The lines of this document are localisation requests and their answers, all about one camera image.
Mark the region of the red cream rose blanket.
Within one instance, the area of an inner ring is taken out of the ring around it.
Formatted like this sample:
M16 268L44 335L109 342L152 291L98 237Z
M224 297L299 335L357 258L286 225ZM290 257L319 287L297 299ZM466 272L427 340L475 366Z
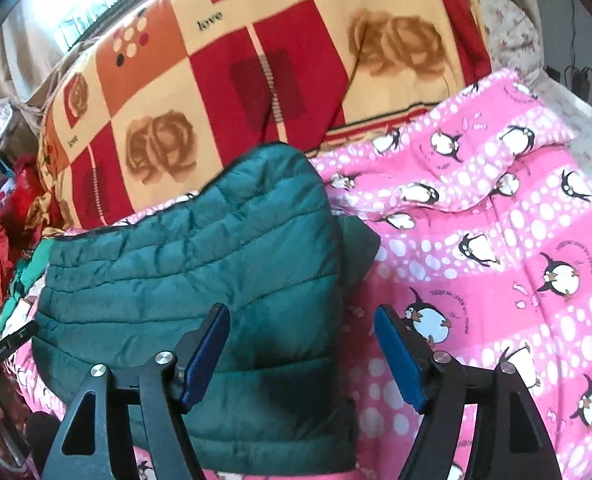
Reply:
M76 58L46 109L46 200L66 226L108 226L257 145L372 136L490 70L478 0L150 0Z

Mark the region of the green cloth item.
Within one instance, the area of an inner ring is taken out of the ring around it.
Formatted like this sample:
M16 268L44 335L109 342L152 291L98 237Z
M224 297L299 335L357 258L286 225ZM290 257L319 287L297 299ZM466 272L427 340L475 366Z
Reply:
M19 300L28 295L34 283L46 272L49 263L50 252L54 240L45 238L36 247L29 259L20 259L13 273L8 296L2 304L0 313L0 338L5 329L5 324L16 309Z

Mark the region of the floral white bedsheet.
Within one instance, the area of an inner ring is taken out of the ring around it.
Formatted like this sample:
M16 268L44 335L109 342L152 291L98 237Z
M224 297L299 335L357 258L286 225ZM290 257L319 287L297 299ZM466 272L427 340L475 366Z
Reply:
M592 17L580 0L478 0L493 70L516 70L576 139L592 181Z

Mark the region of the red clothes pile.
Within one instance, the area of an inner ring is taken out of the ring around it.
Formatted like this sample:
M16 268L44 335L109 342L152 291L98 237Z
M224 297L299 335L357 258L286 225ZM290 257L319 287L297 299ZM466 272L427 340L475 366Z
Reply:
M5 302L16 263L36 240L36 229L28 226L28 216L43 192L37 157L20 156L14 165L12 189L0 197L0 307Z

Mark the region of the beige curtain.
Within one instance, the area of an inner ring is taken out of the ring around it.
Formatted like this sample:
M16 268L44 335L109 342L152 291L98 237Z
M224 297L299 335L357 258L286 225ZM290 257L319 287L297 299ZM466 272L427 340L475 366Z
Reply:
M70 49L53 35L63 5L56 0L20 0L0 27L0 99L21 110L44 110L87 41Z

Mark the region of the pink penguin quilt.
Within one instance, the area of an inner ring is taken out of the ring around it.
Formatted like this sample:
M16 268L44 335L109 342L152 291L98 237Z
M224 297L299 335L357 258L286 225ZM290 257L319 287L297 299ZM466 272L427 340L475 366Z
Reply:
M410 125L308 159L333 214L380 239L345 297L340 391L356 409L356 462L339 474L223 479L392 479L420 430L376 341L390 304L431 349L482 368L510 364L535 400L560 476L592 478L592 182L572 133L502 70ZM35 411L63 416L30 345L16 377Z

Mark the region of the dark green puffer jacket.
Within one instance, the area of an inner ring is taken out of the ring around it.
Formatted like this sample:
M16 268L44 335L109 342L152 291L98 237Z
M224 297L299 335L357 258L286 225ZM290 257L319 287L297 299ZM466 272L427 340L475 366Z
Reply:
M225 304L230 335L183 419L200 463L260 476L351 470L356 409L339 388L338 346L345 297L379 247L362 220L333 214L301 152L262 146L197 196L54 242L38 374L69 402L94 364L140 365Z

